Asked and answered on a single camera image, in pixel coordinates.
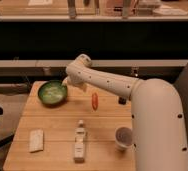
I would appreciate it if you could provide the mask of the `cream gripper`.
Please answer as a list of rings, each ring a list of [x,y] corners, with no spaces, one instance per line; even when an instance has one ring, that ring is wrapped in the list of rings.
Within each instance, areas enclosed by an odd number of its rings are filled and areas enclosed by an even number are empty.
[[[62,85],[67,86],[68,85],[68,77],[66,77],[62,81]],[[79,83],[75,85],[77,88],[79,88],[81,91],[86,92],[87,91],[87,85],[86,83]]]

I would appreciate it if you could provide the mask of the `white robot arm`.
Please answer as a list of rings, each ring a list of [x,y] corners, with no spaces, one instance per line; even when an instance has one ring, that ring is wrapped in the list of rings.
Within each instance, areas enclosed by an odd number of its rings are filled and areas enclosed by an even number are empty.
[[[136,171],[188,171],[188,142],[182,101],[162,79],[143,80],[91,68],[81,54],[66,66],[73,86],[88,83],[131,102]]]

